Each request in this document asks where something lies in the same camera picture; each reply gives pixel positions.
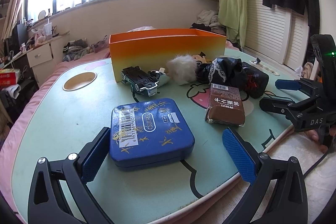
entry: white drawer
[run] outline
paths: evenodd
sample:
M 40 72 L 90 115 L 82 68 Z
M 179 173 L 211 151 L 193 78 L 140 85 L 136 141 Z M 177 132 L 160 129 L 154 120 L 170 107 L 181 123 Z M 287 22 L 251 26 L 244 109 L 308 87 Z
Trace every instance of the white drawer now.
M 42 64 L 51 60 L 53 57 L 51 55 L 50 44 L 47 43 L 37 49 L 28 52 L 27 58 L 29 62 L 29 66 L 32 68 L 36 65 Z

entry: pink bedsheet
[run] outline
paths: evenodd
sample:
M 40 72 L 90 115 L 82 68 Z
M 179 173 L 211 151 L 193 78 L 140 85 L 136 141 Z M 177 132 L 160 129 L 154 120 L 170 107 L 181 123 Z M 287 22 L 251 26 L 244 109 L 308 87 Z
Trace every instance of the pink bedsheet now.
M 13 209 L 14 212 L 17 212 L 12 191 L 11 191 L 11 174 L 14 166 L 16 153 L 20 146 L 22 137 L 28 123 L 37 109 L 39 103 L 48 92 L 53 83 L 58 79 L 58 77 L 68 69 L 71 69 L 77 65 L 104 59 L 110 53 L 109 49 L 104 49 L 98 53 L 91 53 L 85 55 L 79 60 L 62 62 L 58 64 L 55 68 L 55 71 L 52 75 L 46 80 L 46 82 L 41 86 L 40 90 L 34 94 L 29 103 L 26 105 L 24 111 L 21 113 L 20 117 L 17 119 L 12 129 L 9 132 L 7 139 L 5 140 L 3 147 L 0 151 L 0 190 L 8 202 L 9 206 Z

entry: blue tin box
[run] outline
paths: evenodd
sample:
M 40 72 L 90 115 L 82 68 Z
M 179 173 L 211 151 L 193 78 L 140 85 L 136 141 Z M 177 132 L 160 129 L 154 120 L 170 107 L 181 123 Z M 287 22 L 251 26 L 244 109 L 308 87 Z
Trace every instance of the blue tin box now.
M 112 111 L 110 156 L 120 168 L 183 160 L 194 144 L 194 135 L 172 99 L 121 105 Z

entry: blue gripper pad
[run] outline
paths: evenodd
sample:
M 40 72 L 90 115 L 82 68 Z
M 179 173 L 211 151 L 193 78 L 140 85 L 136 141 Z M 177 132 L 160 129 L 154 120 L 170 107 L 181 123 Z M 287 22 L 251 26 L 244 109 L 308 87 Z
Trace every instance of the blue gripper pad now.
M 110 148 L 110 129 L 104 128 L 101 136 L 97 136 L 91 143 L 87 143 L 82 149 L 86 154 L 86 158 L 81 165 L 81 180 L 84 183 L 93 181 L 97 175 L 106 155 L 109 153 Z
M 222 141 L 243 180 L 252 185 L 257 178 L 254 161 L 229 128 L 223 131 Z
M 276 80 L 275 87 L 278 90 L 299 90 L 301 85 L 298 81 L 295 80 Z

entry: closet door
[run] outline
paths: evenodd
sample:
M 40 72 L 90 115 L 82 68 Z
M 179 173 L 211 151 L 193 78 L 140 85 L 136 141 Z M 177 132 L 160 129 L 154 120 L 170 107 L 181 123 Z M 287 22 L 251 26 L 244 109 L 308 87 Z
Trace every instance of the closet door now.
M 286 28 L 286 10 L 263 6 L 263 0 L 247 0 L 245 46 L 279 60 Z
M 273 8 L 263 6 L 263 0 L 247 0 L 247 17 L 247 50 L 291 68 L 303 62 L 306 44 L 302 41 L 308 36 L 304 16 L 276 5 Z
M 289 36 L 289 44 L 284 64 L 292 69 L 302 66 L 308 43 L 308 15 L 304 16 L 292 12 L 292 22 Z

